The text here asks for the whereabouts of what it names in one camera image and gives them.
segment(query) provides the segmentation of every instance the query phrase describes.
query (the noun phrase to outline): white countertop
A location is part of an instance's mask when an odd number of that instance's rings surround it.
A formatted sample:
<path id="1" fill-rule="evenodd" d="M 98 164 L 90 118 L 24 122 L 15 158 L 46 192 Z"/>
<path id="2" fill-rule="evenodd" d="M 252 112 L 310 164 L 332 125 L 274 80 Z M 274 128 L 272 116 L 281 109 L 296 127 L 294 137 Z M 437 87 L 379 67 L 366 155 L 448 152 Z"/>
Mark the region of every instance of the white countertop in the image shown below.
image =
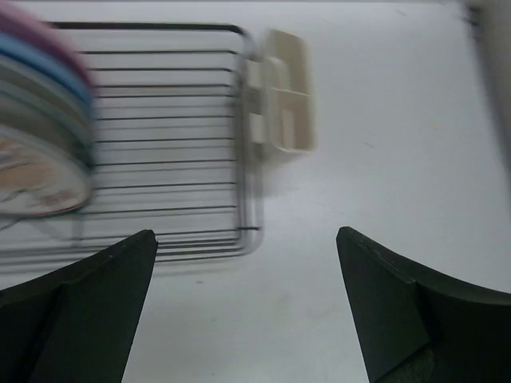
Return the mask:
<path id="1" fill-rule="evenodd" d="M 335 235 L 511 291 L 509 180 L 458 6 L 28 2 L 62 21 L 231 22 L 310 47 L 317 150 L 265 165 L 265 234 L 156 270 L 124 382 L 367 381 Z"/>

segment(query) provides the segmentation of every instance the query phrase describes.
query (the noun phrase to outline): dish rack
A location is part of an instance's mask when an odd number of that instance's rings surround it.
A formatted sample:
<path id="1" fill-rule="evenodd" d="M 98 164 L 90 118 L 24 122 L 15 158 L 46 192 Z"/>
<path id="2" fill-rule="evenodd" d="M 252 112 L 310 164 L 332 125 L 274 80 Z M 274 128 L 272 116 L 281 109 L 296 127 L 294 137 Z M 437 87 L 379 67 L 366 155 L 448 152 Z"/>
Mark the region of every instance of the dish rack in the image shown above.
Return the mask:
<path id="1" fill-rule="evenodd" d="M 142 229 L 159 263 L 248 253 L 262 230 L 250 37 L 230 25 L 55 26 L 98 85 L 95 196 L 71 215 L 2 219 L 0 268 L 54 267 Z"/>

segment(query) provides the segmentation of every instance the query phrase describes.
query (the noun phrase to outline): rack wire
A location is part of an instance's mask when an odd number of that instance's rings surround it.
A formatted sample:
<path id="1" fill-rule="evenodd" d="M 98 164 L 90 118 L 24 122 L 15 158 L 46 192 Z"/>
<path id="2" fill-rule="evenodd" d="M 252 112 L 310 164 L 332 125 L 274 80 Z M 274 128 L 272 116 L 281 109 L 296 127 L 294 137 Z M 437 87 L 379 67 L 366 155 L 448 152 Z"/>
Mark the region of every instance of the rack wire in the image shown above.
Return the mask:
<path id="1" fill-rule="evenodd" d="M 229 25 L 58 22 L 98 83 L 95 196 L 0 222 L 0 267 L 67 263 L 142 229 L 156 261 L 248 253 L 262 229 L 248 139 L 252 40 Z"/>

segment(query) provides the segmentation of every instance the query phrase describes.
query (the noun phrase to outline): metal rack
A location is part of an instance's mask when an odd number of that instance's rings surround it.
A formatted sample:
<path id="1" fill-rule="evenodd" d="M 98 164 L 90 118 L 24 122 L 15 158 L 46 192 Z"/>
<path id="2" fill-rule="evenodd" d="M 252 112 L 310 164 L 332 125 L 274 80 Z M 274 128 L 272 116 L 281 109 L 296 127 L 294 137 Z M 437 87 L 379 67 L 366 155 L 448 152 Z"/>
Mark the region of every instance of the metal rack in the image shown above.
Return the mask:
<path id="1" fill-rule="evenodd" d="M 142 229 L 157 262 L 236 257 L 261 231 L 247 60 L 229 25 L 55 23 L 98 83 L 92 203 L 0 222 L 0 267 L 67 263 Z"/>

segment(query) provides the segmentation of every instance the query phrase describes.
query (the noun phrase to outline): stack of plates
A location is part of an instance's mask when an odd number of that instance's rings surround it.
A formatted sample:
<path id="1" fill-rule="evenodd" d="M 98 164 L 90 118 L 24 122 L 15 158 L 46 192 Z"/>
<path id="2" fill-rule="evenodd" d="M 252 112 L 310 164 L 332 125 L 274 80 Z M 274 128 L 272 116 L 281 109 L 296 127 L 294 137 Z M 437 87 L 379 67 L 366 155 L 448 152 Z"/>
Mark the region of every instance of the stack of plates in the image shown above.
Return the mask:
<path id="1" fill-rule="evenodd" d="M 0 216 L 83 207 L 92 193 L 93 84 L 47 25 L 0 0 Z"/>

